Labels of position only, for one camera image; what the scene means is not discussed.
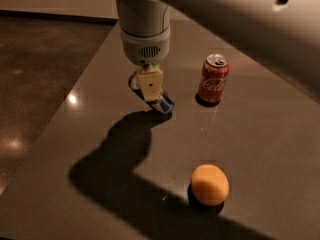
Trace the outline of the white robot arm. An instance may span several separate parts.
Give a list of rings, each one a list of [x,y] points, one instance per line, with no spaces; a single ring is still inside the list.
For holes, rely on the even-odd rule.
[[[320,99],[320,0],[116,0],[132,22],[153,2],[169,5],[314,100]]]

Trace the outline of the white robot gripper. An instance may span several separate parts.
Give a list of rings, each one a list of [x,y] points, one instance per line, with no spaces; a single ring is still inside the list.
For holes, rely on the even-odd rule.
[[[170,32],[170,27],[167,27],[155,36],[138,37],[121,29],[120,37],[125,55],[134,65],[145,65],[137,71],[137,77],[146,102],[159,99],[163,71],[157,63],[169,53]]]

